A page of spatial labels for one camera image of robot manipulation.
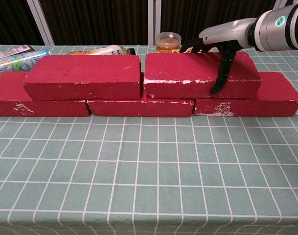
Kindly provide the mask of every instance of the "food jar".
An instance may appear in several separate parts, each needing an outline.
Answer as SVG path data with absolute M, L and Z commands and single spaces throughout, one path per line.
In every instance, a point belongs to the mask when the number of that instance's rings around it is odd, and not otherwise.
M 155 51 L 157 53 L 171 53 L 172 49 L 180 49 L 182 38 L 173 32 L 163 32 L 155 36 Z

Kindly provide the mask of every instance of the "juice bottle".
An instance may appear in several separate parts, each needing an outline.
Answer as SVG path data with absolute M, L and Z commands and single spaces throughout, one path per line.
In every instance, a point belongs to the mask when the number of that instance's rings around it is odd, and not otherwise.
M 72 51 L 67 55 L 135 55 L 136 51 L 133 48 L 125 49 L 118 45 L 111 45 L 91 51 Z

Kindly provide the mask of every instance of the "stacked bricks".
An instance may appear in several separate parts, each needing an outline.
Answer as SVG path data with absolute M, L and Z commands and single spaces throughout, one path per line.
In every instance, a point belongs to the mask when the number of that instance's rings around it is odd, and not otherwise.
M 220 92 L 220 53 L 151 53 L 146 69 L 134 55 L 52 55 L 29 72 L 0 75 L 0 116 L 189 117 L 291 116 L 298 93 L 277 72 L 258 72 L 238 52 Z

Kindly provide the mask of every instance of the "can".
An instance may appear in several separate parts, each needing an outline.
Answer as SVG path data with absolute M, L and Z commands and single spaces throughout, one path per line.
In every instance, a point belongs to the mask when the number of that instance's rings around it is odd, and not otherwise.
M 0 74 L 6 71 L 30 71 L 38 61 L 51 55 L 48 49 L 0 58 Z

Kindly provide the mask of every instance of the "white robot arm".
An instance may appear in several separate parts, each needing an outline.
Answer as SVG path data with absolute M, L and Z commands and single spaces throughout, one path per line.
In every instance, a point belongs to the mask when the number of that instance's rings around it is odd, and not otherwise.
M 217 47 L 222 53 L 216 84 L 210 91 L 215 94 L 224 87 L 237 51 L 250 47 L 258 51 L 298 50 L 298 4 L 207 28 L 184 43 L 180 52 L 189 47 L 194 53 Z

